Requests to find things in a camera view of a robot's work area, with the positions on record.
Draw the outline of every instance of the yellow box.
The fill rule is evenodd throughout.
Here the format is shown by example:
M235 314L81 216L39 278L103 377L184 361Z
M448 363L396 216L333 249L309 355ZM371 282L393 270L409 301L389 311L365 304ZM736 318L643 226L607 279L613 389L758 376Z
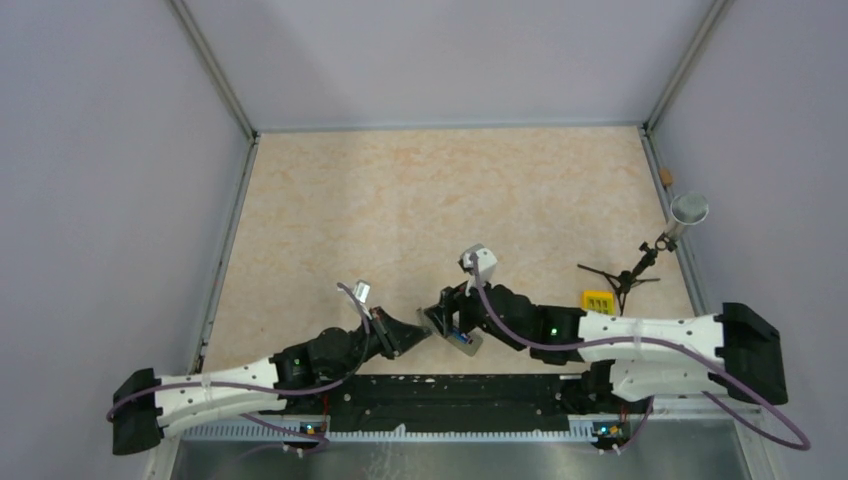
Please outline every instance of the yellow box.
M584 290L581 307L583 310L615 315L615 296L612 292Z

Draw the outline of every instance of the robotic arm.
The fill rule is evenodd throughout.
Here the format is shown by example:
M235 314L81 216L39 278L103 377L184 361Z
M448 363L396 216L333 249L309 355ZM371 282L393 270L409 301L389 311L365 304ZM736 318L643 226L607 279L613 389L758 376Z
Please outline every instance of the robotic arm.
M368 285L360 281L355 292L354 301L363 307ZM282 393L329 390L328 383L340 384L374 356L393 360L430 336L428 329L400 322L381 307L367 310L366 316L356 330L328 328L312 340L229 370L187 376L156 376L152 368L133 373L112 397L112 453L148 450L202 423L284 410Z
M524 295L489 283L497 259L483 245L471 247L460 257L460 267L466 273L472 273L472 255L478 262L482 288L500 323L530 343L568 345L609 337L636 337L631 343L602 343L569 351L530 348L532 358L548 364L592 363L591 370L583 376L582 392L575 394L596 398L608 392L635 402L656 394L706 391L754 403L703 364L675 350L641 343L639 339L644 337L666 340L700 354L774 405L788 400L780 334L743 304L724 304L721 314L673 320L615 317L579 308L535 305ZM419 311L422 322L469 355L482 341L474 334L476 328L517 351L526 348L525 343L516 341L492 320L475 283L472 276L466 283L442 290L437 304Z

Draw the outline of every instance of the cable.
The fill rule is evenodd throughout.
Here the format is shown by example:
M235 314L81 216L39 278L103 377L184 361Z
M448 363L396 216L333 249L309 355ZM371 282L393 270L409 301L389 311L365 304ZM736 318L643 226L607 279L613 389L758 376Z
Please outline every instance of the cable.
M305 439L310 440L310 441L317 440L318 445L315 445L314 447L306 449L306 450L300 450L303 453L303 455L311 455L311 454L314 454L314 453L318 453L318 452L326 449L327 446L330 444L330 441L327 440L326 438L324 438L323 435L308 435L308 434L301 433L301 432L298 432L298 431L295 431L295 430L291 430L289 428L280 427L278 425L274 425L273 423L266 422L265 420L262 420L261 418L254 417L253 415L250 415L250 414L247 414L247 413L242 414L241 416L242 416L242 418L250 420L253 423L256 423L258 425L262 425L263 427L269 428L269 429L274 430L276 432L284 433L286 435L290 435L290 436L293 436L293 437L305 438ZM280 443L265 443L265 444L253 447L250 450L247 450L246 452L239 454L236 458L234 458L234 459L230 460L229 462L225 463L224 465L222 465L220 468L218 468L215 471L215 473L212 474L211 477L209 477L208 480L214 480L215 478L218 477L218 475L223 473L228 468L233 467L235 464L241 462L245 458L247 458L247 457L249 457L249 456L251 456L255 453L259 453L263 450L270 450L272 448L281 448L281 449L286 450L286 446L287 445L285 443L282 443L282 444L280 444Z
M635 343L636 342L635 337L625 337L625 336L601 338L601 339L598 339L598 340L590 340L588 342L580 342L580 343L571 343L571 344L568 344L568 345L545 345L545 344L542 344L542 343L537 343L537 342L534 342L534 341L531 341L531 340L527 340L526 338L521 337L518 334L516 334L515 332L513 332L512 330L510 330L503 323L503 321L500 319L498 314L495 313L495 310L492 308L491 303L489 303L489 298L486 296L486 292L485 292L483 285L481 284L481 281L480 281L480 268L477 264L478 263L477 254L472 253L470 259L471 259L471 262L473 264L474 279L476 280L475 288L480 293L480 300L483 302L483 307L486 309L486 313L489 314L489 317L492 319L492 321L495 322L495 324L509 338L515 340L516 342L521 343L523 345L526 345L530 348L535 348L537 350L546 350L546 351L551 351L551 352L565 352L565 351L570 351L570 350L577 350L577 349L580 349L580 348L597 347L599 345L611 345L613 343ZM772 415L777 417L777 419L780 420L781 423L783 423L789 430L792 431L793 434L795 434L796 437L798 437L799 443L793 443L793 442L784 440L782 438L778 438L778 437L760 429L759 427L752 424L751 422L743 420L741 415L739 415L736 412L733 412L733 410L729 406L727 406L724 402L722 402L721 400L716 398L714 395L710 394L709 392L702 392L707 398L709 398L716 405L718 405L719 408L721 408L725 412L729 413L734 419L740 421L743 425L750 428L751 430L753 430L757 434L777 443L778 445L783 445L784 447L791 448L793 450L807 451L807 450L810 449L810 447L811 447L810 439L803 432L803 430L801 430L797 425L795 425L795 423L793 423L792 420L790 420L786 415L784 415L783 412L781 412L777 407L775 407L774 405L769 403L768 400L766 400L765 398L760 396L760 394L755 392L751 387L745 385L744 383L742 383L741 381L736 379L736 377L734 377L733 375L730 375L723 368L719 367L718 365L716 365L715 363L713 363L712 361L710 361L706 357L700 355L699 353L693 352L693 351L691 351L687 348L684 348L680 345L677 345L676 343L672 343L672 342L669 342L668 340L663 340L661 338L641 337L641 342L651 344L651 345L659 345L659 346L662 346L662 347L670 348L674 351L677 351L677 352L680 352L680 353L686 355L687 357L695 360L696 362L700 363L701 365L712 370L717 375L719 375L720 377L725 379L728 383L730 383L731 385L733 385L734 387L736 387L737 389L742 391L742 393L744 393L748 397L752 398L761 407L768 410L769 413L771 413Z
M359 301L356 300L356 297L353 295L353 292L350 291L350 289L347 287L347 285L345 285L341 282L337 283L336 286L339 289L341 289L342 291L344 291L351 298L351 300L353 300L353 303L356 306L356 310L359 311L359 316L362 319L362 325L365 328L365 346L363 346L363 348L362 348L362 356L360 357L359 363L357 364L357 366L353 370L348 372L347 375L345 375L343 378L336 380L332 383L329 383L327 385L323 385L323 386L316 387L316 388L306 388L306 389L302 389L302 390L279 390L279 389L276 389L276 388L268 388L268 387L262 387L262 386L258 386L258 385L251 385L249 383L220 382L220 381L209 382L209 385L212 386L212 387L238 388L238 389L242 389L242 390L252 390L252 391L262 392L262 393L272 393L272 394L275 394L275 395L282 395L282 396L287 396L287 397L297 397L297 396L315 395L315 394L318 394L318 393L323 393L323 392L326 392L328 390L332 390L332 389L338 387L339 385L341 385L342 383L344 383L347 379L349 379L352 375L354 375L356 373L356 371L359 370L359 367L361 367L362 364L365 362L365 357L366 357L367 352L368 352L368 339L370 338L370 335L371 335L371 329L368 326L368 322L369 322L368 314L365 313L365 310L363 310L362 305L360 305ZM157 385L155 387L150 387L150 388L145 388L143 390L139 390L139 391L137 391L133 394L127 395L126 397L115 402L115 404L112 405L112 408L110 408L109 411L106 412L106 421L111 423L112 420L114 420L114 418L115 418L115 412L117 412L121 407L123 407L127 403L133 402L133 401L135 401L135 400L137 400L137 399L139 399L139 398L141 398L145 395L149 395L151 393L156 393L156 392L161 392L161 391L164 391L164 390L176 390L176 389L179 389L179 388L190 388L190 387L201 387L201 386L203 386L202 382L179 382L179 383L169 383L168 385Z

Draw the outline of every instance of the metal frame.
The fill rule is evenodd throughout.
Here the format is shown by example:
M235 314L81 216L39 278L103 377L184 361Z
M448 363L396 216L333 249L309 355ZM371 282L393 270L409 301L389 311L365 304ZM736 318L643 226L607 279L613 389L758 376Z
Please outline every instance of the metal frame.
M235 241L235 234L241 217L241 211L247 194L247 187L250 181L253 165L255 163L260 137L259 132L257 132L250 123L250 120L242 108L235 91L227 80L223 69L215 58L212 49L206 41L185 1L165 0L165 2L171 8L175 18L184 30L188 42L195 50L198 60L209 75L210 81L218 92L221 101L237 122L239 129L249 140L249 148L245 158L244 170L233 201L233 208L228 213L229 224L222 240L220 255L217 258L218 265L216 266L215 279L214 283L210 286L210 293L203 313L198 342L195 346L196 348L192 349L192 358L191 361L188 362L189 371L199 371L202 367L203 358L206 354L206 346L208 345L212 326L214 324L218 302L223 288L224 277L227 272L233 242ZM733 0L713 1L704 20L695 33L691 44L681 57L674 74L666 85L657 104L651 111L649 117L639 128L639 135L642 141L642 146L645 150L648 167L651 171L651 176L657 188L660 204L662 205L663 213L666 217L669 215L669 201L673 198L674 192L672 188L664 188L660 183L659 170L663 166L663 161L655 146L654 132L663 120L664 115L674 101L674 98L685 84L692 69L697 64L697 61L714 33L717 24L724 17L732 3ZM691 248L685 240L681 242L680 247L677 250L677 255L693 309L698 315L704 314L710 310L710 303L705 292L703 281L699 274L697 262L691 252ZM745 404L737 404L737 406L745 412L746 417L755 423L760 425L768 423L767 419L762 417L762 414L758 409ZM724 413L718 411L715 405L711 402L707 402L706 399L700 398L658 398L655 405L655 412L658 419L665 420L724 418ZM781 472L783 472L782 463L780 462L779 453L775 450L773 445L763 441L762 438L756 436L742 426L737 425L737 431L743 454L749 468L749 473L752 478L755 480L759 480L761 478L786 478L785 473L781 474ZM159 447L150 452L147 468L143 477L145 480L167 480L170 478L176 462L179 443L179 437L165 440Z

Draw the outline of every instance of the beige marble surface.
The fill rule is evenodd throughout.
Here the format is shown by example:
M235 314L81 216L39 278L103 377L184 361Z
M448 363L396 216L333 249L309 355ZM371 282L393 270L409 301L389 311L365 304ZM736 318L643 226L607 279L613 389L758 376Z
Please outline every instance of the beige marble surface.
M466 277L459 254L481 242L496 283L535 303L579 306L664 221L636 128L368 131L263 135L205 369L236 366L358 319L337 281L372 284L369 304L416 322L415 309ZM691 315L674 255L638 287L628 316ZM431 336L362 373L536 373L544 365L487 338L469 358Z

